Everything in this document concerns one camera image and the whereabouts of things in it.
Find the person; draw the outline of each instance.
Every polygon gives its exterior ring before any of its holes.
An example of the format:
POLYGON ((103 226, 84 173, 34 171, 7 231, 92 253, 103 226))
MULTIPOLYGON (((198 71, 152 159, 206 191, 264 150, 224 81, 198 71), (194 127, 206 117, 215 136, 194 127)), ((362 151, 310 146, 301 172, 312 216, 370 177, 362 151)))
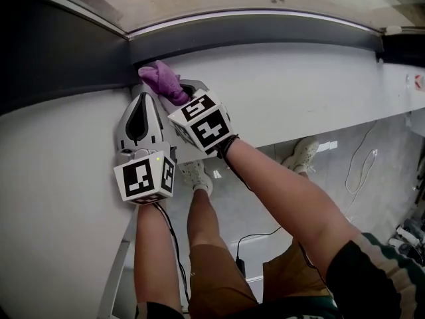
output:
MULTIPOLYGON (((226 161, 294 238, 284 254, 264 263, 261 304, 220 237, 203 162, 181 165, 193 185, 191 318, 425 318, 421 267, 361 233, 308 179, 317 147, 304 138, 280 165, 237 136, 222 145, 226 161)), ((139 318, 182 318, 169 228, 152 205, 137 216, 134 283, 139 318)))

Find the sneaker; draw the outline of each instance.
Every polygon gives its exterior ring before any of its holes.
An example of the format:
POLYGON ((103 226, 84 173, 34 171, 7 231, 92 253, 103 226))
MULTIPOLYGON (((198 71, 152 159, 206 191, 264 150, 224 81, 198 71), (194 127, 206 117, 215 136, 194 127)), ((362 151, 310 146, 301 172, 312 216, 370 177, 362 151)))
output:
POLYGON ((294 154, 286 158, 282 165, 296 173, 306 173, 318 148, 319 142, 313 136, 305 137, 297 143, 294 154))
POLYGON ((193 191, 204 189, 208 196, 213 192, 213 181, 205 172, 203 160, 179 164, 179 169, 185 178, 185 182, 193 186, 193 191))

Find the brown shorts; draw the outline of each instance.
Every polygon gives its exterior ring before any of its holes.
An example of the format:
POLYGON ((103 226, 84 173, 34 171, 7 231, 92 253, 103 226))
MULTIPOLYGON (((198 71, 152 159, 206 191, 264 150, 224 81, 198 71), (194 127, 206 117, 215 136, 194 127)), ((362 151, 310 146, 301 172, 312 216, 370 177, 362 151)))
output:
MULTIPOLYGON (((254 307, 257 300, 227 249, 191 249, 191 318, 221 318, 254 307)), ((263 302, 285 296, 329 295, 316 270, 305 263, 298 243, 263 264, 263 302)))

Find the purple cloth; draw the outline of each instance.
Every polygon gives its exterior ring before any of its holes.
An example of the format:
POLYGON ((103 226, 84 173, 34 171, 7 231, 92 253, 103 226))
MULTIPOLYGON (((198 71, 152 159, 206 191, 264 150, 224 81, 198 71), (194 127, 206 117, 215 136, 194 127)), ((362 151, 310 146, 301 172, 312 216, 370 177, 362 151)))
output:
POLYGON ((179 84, 180 76, 176 76, 174 72, 163 62, 157 60, 155 67, 145 66, 139 68, 139 77, 145 82, 156 94, 166 97, 176 106, 181 106, 189 101, 189 96, 183 92, 183 88, 179 84))

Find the white cable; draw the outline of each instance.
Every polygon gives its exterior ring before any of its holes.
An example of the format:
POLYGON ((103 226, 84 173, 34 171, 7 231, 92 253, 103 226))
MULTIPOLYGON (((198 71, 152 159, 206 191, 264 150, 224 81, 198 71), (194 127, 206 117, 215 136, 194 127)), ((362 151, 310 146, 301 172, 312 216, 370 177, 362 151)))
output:
POLYGON ((353 156, 351 157, 350 166, 349 166, 349 168, 348 168, 347 178, 345 179, 345 189, 346 189, 346 190, 347 190, 350 194, 354 194, 355 196, 354 196, 354 199, 352 200, 352 202, 350 203, 350 205, 348 206, 347 210, 345 211, 344 215, 346 215, 346 214, 348 213, 348 211, 350 210, 351 206, 352 206, 352 205, 353 205, 353 203, 355 202, 355 200, 356 200, 356 198, 357 198, 357 195, 359 194, 360 190, 362 190, 363 186, 365 185, 366 180, 367 180, 367 177, 369 176, 369 172, 371 171, 371 169, 372 169, 372 167, 373 167, 373 164, 374 164, 374 162, 375 162, 375 160, 376 160, 376 158, 377 158, 377 155, 378 155, 378 149, 373 149, 373 150, 371 150, 371 151, 367 154, 366 159, 365 159, 365 161, 363 162, 363 165, 362 165, 362 167, 361 167, 361 173, 360 173, 360 180, 359 180, 359 184, 358 184, 358 186, 356 187, 356 189, 355 189, 354 191, 350 190, 350 189, 348 188, 348 185, 347 185, 347 184, 348 184, 348 179, 349 179, 349 177, 350 177, 351 166, 353 165, 354 157, 356 156, 357 152, 358 152, 358 151, 360 150, 360 148, 362 147, 363 143, 365 143, 365 140, 366 140, 367 136, 368 136, 368 135, 371 133, 371 131, 375 128, 376 124, 377 124, 377 121, 375 121, 375 123, 373 124, 372 128, 370 128, 370 129, 369 129, 369 131, 365 134, 365 137, 364 137, 364 138, 363 138, 363 140, 361 141, 361 143, 360 143, 359 147, 356 149, 356 151, 354 152, 353 156), (362 178, 363 178, 363 172, 364 172, 364 170, 365 170, 365 165, 366 165, 366 162, 367 162, 367 160, 369 159, 369 156, 370 156, 371 154, 373 154, 372 164, 371 164, 371 166, 369 167, 369 169, 368 169, 368 170, 367 170, 367 172, 366 172, 365 179, 362 181, 362 178))

